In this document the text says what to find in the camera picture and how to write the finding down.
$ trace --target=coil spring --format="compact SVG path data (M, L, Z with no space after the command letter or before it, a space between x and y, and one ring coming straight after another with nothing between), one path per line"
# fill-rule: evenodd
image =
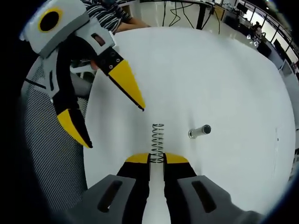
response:
M163 135L164 135L164 124L153 124L152 130L152 153L150 157L150 162L152 163L163 163Z

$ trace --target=metal peg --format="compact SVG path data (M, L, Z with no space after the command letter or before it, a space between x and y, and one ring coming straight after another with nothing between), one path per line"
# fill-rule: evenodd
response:
M191 139L195 139L195 138L197 138L200 135L209 134L210 132L211 132L211 126L209 126L209 125L203 125L200 128L191 129L188 132L188 136Z

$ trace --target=chair backrest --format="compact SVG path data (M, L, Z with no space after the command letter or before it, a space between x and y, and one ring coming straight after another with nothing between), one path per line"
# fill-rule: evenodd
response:
M43 84L43 63L38 58L27 79ZM79 98L85 115L87 100ZM44 89L24 83L21 90L23 132L35 173L52 212L73 207L87 189L83 147L60 126Z

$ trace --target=white round table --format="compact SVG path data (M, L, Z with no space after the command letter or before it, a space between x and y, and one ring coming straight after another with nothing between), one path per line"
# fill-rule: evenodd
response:
M292 106L274 64L236 40L190 28L143 28L115 39L146 108L98 71L85 118L93 142L84 149L87 186L150 152L152 124L164 124L165 152L187 158L241 209L269 211L285 190L295 149ZM209 135L188 137L204 124Z

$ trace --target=computer monitor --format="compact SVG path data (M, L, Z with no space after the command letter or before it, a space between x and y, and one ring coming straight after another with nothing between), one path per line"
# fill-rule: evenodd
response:
M244 5L242 5L241 3L238 3L237 8L240 9L245 14L247 13L248 9Z

